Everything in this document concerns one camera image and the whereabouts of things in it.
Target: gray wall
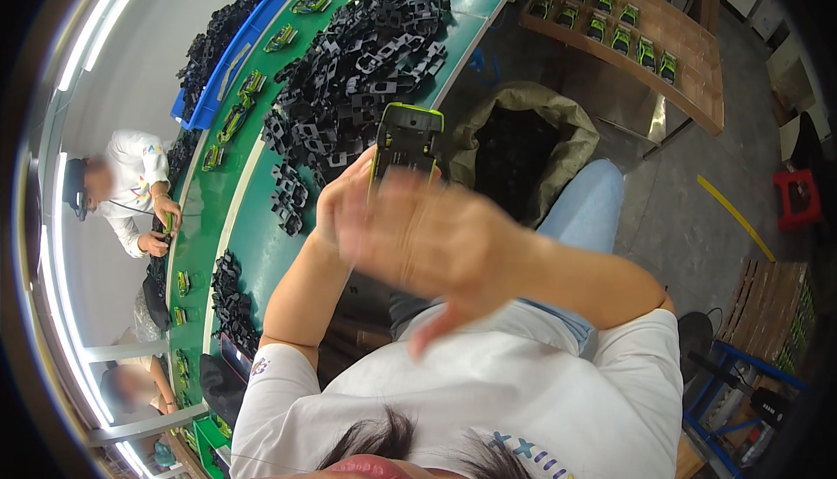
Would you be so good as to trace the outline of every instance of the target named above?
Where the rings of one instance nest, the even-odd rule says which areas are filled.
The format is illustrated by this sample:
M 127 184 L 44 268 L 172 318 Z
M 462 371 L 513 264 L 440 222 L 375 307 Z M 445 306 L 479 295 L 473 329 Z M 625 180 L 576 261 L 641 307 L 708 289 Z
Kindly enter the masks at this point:
M 63 150 L 70 157 L 97 153 L 120 128 L 174 139 L 179 126 L 169 113 L 180 88 L 175 73 L 186 65 L 186 51 L 213 11 L 233 1 L 131 0 L 93 71 L 79 79 Z M 133 324 L 134 297 L 148 261 L 125 254 L 103 219 L 78 223 L 66 214 L 69 290 L 80 336 L 88 346 L 111 344 Z M 141 231 L 150 223 L 150 216 L 137 220 Z

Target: black bag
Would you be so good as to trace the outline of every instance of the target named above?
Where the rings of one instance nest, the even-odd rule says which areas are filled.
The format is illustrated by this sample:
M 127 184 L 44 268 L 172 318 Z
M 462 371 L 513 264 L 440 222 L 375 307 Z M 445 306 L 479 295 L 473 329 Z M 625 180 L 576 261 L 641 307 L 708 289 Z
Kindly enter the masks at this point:
M 168 312 L 166 307 L 166 300 L 161 297 L 160 285 L 151 276 L 146 276 L 145 281 L 142 282 L 142 292 L 146 295 L 146 306 L 148 306 L 148 315 L 152 317 L 154 324 L 163 332 L 168 332 L 172 327 L 172 315 Z
M 235 428 L 247 383 L 238 377 L 224 359 L 208 353 L 201 355 L 200 373 L 201 391 L 209 408 L 230 428 Z

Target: lips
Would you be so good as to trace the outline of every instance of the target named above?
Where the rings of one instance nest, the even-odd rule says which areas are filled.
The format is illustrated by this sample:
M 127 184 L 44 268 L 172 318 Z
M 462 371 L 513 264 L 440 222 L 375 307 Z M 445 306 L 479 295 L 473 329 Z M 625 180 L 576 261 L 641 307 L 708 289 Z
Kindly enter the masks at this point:
M 329 472 L 363 474 L 376 479 L 410 479 L 398 465 L 377 455 L 353 455 L 329 467 Z

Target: hand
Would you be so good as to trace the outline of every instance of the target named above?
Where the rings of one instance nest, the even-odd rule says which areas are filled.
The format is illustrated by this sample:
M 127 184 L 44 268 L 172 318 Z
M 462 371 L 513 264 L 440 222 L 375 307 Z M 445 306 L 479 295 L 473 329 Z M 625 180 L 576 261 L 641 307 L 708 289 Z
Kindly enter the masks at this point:
M 161 194 L 154 200 L 154 214 L 157 215 L 158 220 L 166 225 L 166 212 L 171 212 L 174 216 L 172 223 L 172 237 L 180 230 L 180 224 L 183 221 L 183 212 L 180 210 L 180 205 L 172 201 L 168 194 Z
M 352 183 L 369 186 L 371 160 L 375 158 L 377 145 L 364 150 L 354 163 L 349 165 L 340 176 L 326 185 L 316 201 L 316 231 L 323 244 L 337 249 L 337 237 L 334 232 L 334 214 L 343 197 L 343 193 Z
M 168 244 L 163 241 L 165 238 L 165 234 L 151 231 L 141 235 L 136 243 L 140 246 L 141 251 L 148 252 L 155 257 L 162 257 L 168 252 Z
M 337 205 L 340 256 L 418 296 L 445 296 L 445 311 L 413 334 L 408 350 L 496 311 L 524 290 L 532 231 L 487 198 L 423 176 L 390 171 L 372 192 L 344 189 Z

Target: person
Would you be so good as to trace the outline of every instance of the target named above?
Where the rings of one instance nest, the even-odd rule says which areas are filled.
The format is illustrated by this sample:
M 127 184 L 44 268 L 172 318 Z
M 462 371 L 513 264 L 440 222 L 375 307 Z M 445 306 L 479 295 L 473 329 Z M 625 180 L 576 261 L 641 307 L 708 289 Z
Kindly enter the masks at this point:
M 116 343 L 138 341 L 128 329 Z M 110 362 L 108 367 L 99 383 L 99 391 L 108 408 L 126 414 L 134 413 L 147 404 L 161 414 L 173 414 L 178 410 L 172 385 L 156 356 L 118 359 Z
M 654 277 L 611 254 L 612 163 L 582 169 L 535 232 L 411 173 L 370 190 L 373 154 L 323 190 L 269 299 L 232 476 L 673 477 L 677 322 Z M 398 338 L 320 391 L 317 346 L 352 269 L 416 296 L 418 314 L 401 306 Z
M 117 130 L 105 153 L 69 160 L 65 168 L 63 200 L 79 221 L 88 212 L 108 220 L 116 237 L 133 257 L 162 257 L 168 252 L 165 235 L 140 234 L 134 216 L 156 215 L 165 223 L 173 216 L 172 234 L 183 219 L 180 205 L 168 195 L 168 159 L 162 141 L 147 132 Z

